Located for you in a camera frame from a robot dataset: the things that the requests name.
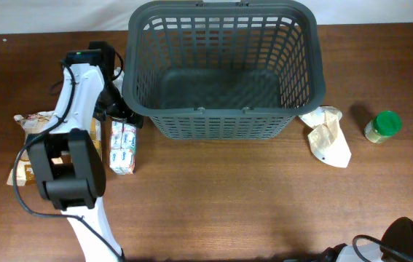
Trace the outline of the white tissue multipack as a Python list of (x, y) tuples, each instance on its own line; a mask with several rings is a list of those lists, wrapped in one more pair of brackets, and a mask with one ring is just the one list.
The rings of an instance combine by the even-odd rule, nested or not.
[(111, 119), (109, 166), (118, 175), (135, 172), (136, 131), (132, 124)]

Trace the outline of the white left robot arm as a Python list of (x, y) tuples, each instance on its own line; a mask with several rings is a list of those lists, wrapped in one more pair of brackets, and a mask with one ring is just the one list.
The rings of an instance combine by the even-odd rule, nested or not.
[(107, 116), (143, 125), (142, 116), (129, 108), (115, 85), (122, 76), (115, 62), (121, 59), (105, 41), (68, 52), (60, 62), (63, 86), (54, 114), (41, 132), (28, 135), (21, 149), (31, 161), (39, 195), (56, 211), (33, 211), (21, 198), (20, 206), (37, 218), (66, 219), (86, 261), (125, 260), (105, 214), (106, 173), (90, 137), (92, 121)]

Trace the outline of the grey plastic basket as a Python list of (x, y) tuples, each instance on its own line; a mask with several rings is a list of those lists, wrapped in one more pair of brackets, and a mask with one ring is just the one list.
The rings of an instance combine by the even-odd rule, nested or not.
[(177, 140), (278, 135), (326, 85), (318, 25), (297, 1), (152, 1), (128, 23), (122, 96)]

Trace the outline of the orange biscuit packet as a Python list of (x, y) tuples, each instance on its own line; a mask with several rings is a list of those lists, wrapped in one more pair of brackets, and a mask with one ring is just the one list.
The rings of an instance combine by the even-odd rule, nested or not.
[(97, 119), (92, 118), (91, 121), (86, 119), (83, 122), (75, 118), (58, 119), (56, 123), (59, 125), (51, 130), (47, 137), (48, 151), (51, 158), (56, 159), (56, 164), (69, 163), (73, 160), (68, 147), (72, 130), (88, 135), (99, 160), (102, 160), (101, 123)]

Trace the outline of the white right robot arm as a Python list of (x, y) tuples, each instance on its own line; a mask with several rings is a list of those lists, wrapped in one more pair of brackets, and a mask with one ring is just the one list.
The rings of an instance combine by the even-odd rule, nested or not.
[(352, 243), (329, 247), (315, 258), (322, 262), (413, 262), (413, 220), (401, 217), (380, 239), (359, 234)]

